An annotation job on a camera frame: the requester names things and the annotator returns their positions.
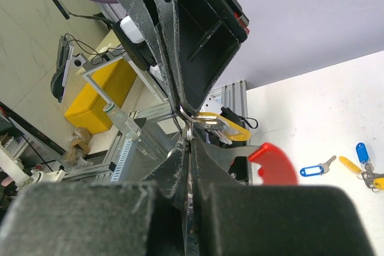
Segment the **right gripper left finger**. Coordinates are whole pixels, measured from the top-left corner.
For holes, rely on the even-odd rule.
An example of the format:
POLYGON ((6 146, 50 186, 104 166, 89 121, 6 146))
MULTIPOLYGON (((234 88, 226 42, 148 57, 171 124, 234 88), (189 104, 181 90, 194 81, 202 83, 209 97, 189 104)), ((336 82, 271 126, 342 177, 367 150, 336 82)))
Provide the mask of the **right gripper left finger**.
POLYGON ((140 182, 30 186, 1 224, 1 254, 184 255, 186 147, 140 182))

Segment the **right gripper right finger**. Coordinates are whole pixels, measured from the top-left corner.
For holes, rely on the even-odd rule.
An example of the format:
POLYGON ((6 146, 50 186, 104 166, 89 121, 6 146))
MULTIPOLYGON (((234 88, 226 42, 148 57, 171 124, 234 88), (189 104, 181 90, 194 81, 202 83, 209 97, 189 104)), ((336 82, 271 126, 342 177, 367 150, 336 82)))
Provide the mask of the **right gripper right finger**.
POLYGON ((373 255, 350 198, 334 186, 246 186, 204 142, 191 144, 201 255, 373 255))

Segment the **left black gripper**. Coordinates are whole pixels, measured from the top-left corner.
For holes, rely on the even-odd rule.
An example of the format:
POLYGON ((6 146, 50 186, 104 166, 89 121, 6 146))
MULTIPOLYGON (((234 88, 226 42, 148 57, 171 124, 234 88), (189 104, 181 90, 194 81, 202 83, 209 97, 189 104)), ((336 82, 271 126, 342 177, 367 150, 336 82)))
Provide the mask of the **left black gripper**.
POLYGON ((249 35, 237 0, 117 0, 160 68, 172 112, 188 115, 206 96, 249 35))

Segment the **red handled metal keyring holder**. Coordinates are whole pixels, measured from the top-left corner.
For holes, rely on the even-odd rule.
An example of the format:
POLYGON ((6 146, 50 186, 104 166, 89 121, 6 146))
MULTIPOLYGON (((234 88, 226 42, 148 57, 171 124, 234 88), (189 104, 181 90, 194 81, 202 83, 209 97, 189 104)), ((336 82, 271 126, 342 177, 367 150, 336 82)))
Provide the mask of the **red handled metal keyring holder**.
POLYGON ((257 175, 268 186, 293 186, 298 184, 296 171, 287 155, 271 143, 261 146, 240 146, 223 149, 204 144, 208 155, 225 171, 229 171, 235 158, 245 157, 247 162, 260 165, 257 175))

